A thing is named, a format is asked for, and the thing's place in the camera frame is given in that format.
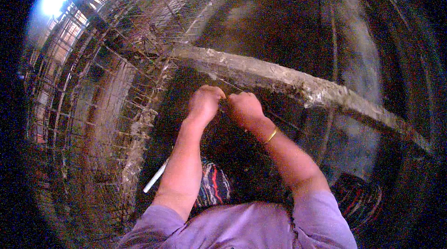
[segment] purple shirt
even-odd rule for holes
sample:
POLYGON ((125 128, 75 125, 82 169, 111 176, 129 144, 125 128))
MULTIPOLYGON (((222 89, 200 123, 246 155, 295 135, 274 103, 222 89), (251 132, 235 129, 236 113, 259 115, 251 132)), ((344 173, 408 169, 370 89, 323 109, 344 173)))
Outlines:
POLYGON ((211 207, 183 223, 172 209, 150 206, 118 248, 357 248, 337 201, 327 191, 283 206, 255 202, 211 207))

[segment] light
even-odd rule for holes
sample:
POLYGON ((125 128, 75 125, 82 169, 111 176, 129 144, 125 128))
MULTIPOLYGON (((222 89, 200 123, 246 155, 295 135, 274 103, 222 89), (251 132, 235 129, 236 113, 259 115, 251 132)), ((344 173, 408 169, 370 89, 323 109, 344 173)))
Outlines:
POLYGON ((43 12, 47 15, 58 17, 61 15, 60 8, 66 0, 43 0, 43 12))

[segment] white stick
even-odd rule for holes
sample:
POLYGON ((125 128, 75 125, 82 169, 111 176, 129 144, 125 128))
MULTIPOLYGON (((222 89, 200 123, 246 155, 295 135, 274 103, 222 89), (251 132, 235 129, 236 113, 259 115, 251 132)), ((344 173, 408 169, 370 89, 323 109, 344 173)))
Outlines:
POLYGON ((160 178, 160 176, 165 172, 165 168, 166 168, 166 165, 168 164, 168 161, 169 161, 169 158, 166 159, 166 161, 161 166, 161 168, 159 168, 157 173, 155 173, 154 177, 152 177, 152 179, 149 181, 149 183, 146 185, 146 187, 144 187, 144 189, 143 189, 144 193, 147 193, 152 188, 152 186, 155 184, 155 182, 157 182, 157 180, 160 178))

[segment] colorful striped cloth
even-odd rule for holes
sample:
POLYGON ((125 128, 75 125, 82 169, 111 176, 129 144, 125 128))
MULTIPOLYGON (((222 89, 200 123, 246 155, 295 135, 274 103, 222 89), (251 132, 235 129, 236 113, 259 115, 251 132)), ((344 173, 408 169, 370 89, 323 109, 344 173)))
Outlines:
POLYGON ((353 232, 360 232, 381 210, 382 189, 354 174, 342 173, 331 187, 338 208, 353 232))
POLYGON ((231 187, 224 172, 206 159, 202 159, 202 172, 202 182, 194 207, 210 207, 228 203, 231 187))

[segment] gold bangle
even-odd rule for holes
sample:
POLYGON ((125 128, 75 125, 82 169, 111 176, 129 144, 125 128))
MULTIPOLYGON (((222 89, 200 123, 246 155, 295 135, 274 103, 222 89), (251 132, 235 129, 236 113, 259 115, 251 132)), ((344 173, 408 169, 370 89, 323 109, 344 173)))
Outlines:
POLYGON ((275 129, 273 130, 273 132, 270 134, 270 136, 267 138, 267 140, 264 142, 264 144, 266 144, 267 142, 269 142, 274 136, 275 134, 279 131, 279 128, 277 126, 275 126, 275 129))

